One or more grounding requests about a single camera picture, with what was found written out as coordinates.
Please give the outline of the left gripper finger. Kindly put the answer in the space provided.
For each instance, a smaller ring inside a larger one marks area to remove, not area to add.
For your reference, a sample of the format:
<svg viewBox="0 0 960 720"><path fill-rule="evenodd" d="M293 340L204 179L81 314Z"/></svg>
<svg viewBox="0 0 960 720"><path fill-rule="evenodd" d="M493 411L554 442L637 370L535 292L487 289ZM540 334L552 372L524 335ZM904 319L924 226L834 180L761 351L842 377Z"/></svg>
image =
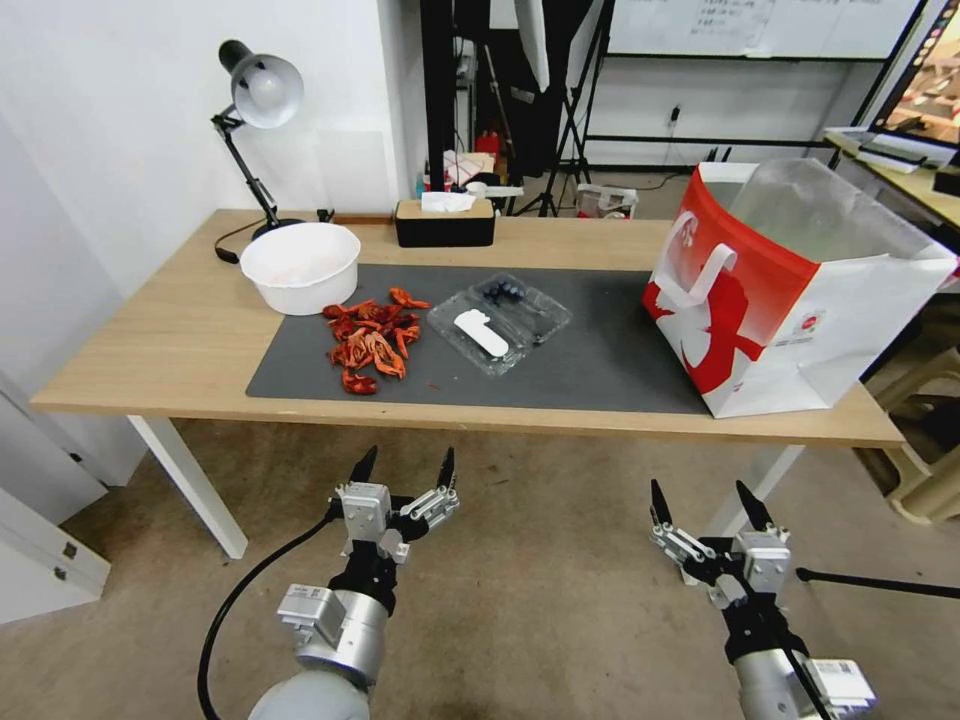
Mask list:
<svg viewBox="0 0 960 720"><path fill-rule="evenodd" d="M378 497L379 486L370 483L377 453L378 447L371 446L354 465L347 481L335 487L332 497L338 501L342 501L344 497L349 501L356 499L366 501Z"/></svg>
<svg viewBox="0 0 960 720"><path fill-rule="evenodd" d="M449 447L441 464L435 487L401 508L401 535L425 536L446 522L460 505L456 481L455 450Z"/></svg>

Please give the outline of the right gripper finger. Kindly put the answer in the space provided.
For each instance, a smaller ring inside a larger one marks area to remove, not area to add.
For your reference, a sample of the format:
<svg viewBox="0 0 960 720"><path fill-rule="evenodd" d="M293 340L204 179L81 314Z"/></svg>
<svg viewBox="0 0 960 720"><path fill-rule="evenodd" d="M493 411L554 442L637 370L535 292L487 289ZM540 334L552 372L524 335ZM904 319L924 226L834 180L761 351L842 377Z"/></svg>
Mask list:
<svg viewBox="0 0 960 720"><path fill-rule="evenodd" d="M747 520L756 532L770 535L781 543L787 542L790 536L789 531L774 522L765 504L741 480L737 481L737 494Z"/></svg>
<svg viewBox="0 0 960 720"><path fill-rule="evenodd" d="M650 481L651 540L682 575L716 575L716 551L673 523L657 479Z"/></svg>

